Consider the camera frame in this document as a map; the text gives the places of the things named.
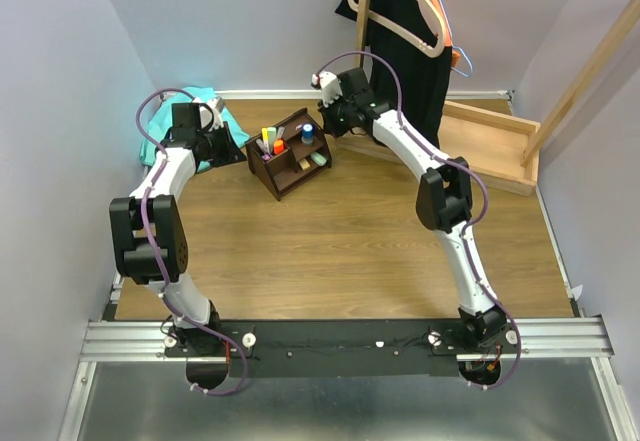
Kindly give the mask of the blue ink bottle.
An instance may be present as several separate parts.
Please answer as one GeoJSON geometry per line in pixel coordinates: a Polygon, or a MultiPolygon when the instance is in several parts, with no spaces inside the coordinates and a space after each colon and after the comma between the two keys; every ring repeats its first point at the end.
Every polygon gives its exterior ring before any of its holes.
{"type": "Polygon", "coordinates": [[[301,128],[301,141],[304,145],[310,146],[314,142],[314,126],[311,123],[305,123],[301,128]]]}

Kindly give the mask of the red marker pen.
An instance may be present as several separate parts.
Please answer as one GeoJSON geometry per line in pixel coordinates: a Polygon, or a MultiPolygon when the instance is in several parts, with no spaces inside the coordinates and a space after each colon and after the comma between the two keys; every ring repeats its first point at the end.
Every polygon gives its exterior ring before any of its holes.
{"type": "Polygon", "coordinates": [[[269,151],[268,147],[264,145],[262,140],[257,139],[256,140],[256,145],[264,155],[267,155],[267,156],[270,155],[270,151],[269,151]]]}

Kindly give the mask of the green highlighter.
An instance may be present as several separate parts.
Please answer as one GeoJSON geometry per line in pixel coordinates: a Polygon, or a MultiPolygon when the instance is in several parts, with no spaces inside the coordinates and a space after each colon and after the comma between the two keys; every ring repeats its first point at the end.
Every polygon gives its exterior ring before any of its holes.
{"type": "Polygon", "coordinates": [[[310,158],[318,166],[325,166],[327,164],[327,159],[319,152],[311,153],[310,158]]]}

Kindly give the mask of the white yellow marker pen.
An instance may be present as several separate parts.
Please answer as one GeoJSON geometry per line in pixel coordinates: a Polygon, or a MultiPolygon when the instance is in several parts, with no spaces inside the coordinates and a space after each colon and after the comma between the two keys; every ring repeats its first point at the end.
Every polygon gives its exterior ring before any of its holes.
{"type": "Polygon", "coordinates": [[[261,137],[262,137],[262,143],[264,146],[264,152],[267,155],[271,154],[271,147],[270,147],[270,142],[269,142],[269,131],[268,128],[262,128],[261,129],[261,137]]]}

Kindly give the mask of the orange black highlighter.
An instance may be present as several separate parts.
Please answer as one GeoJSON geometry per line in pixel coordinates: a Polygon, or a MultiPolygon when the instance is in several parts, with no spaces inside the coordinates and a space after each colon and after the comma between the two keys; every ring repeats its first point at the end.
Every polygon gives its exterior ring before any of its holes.
{"type": "Polygon", "coordinates": [[[279,155],[285,150],[286,146],[283,140],[279,139],[274,142],[273,145],[273,154],[279,155]]]}

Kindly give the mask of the pale mint highlighter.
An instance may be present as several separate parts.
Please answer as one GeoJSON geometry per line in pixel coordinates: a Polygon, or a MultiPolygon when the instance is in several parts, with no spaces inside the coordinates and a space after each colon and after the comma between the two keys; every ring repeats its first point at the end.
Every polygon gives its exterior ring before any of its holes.
{"type": "Polygon", "coordinates": [[[277,129],[275,127],[269,127],[267,129],[268,133],[268,145],[270,149],[273,149],[274,143],[276,141],[277,129]]]}

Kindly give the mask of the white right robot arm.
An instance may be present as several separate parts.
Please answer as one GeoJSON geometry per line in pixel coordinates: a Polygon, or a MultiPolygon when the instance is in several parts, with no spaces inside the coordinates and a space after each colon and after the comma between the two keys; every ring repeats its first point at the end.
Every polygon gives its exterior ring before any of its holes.
{"type": "Polygon", "coordinates": [[[520,348],[519,328],[488,281],[475,244],[471,189],[475,174],[466,160],[434,147],[400,110],[378,100],[361,68],[339,75],[321,71],[312,76],[312,87],[321,93],[319,111],[326,132],[338,138],[361,129],[389,148],[415,176],[416,214],[438,237],[456,284],[462,345],[480,353],[505,336],[520,348]]]}

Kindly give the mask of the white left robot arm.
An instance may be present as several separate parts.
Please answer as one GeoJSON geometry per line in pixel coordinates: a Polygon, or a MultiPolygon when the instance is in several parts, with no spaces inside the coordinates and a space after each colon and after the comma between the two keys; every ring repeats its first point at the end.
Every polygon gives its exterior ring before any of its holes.
{"type": "Polygon", "coordinates": [[[189,330],[187,343],[201,356],[222,341],[219,314],[187,272],[189,249],[178,199],[201,165],[241,163],[246,156],[222,119],[224,102],[197,99],[171,106],[172,126],[155,141],[155,161],[129,196],[109,206],[117,271],[152,291],[170,311],[174,325],[189,330]]]}

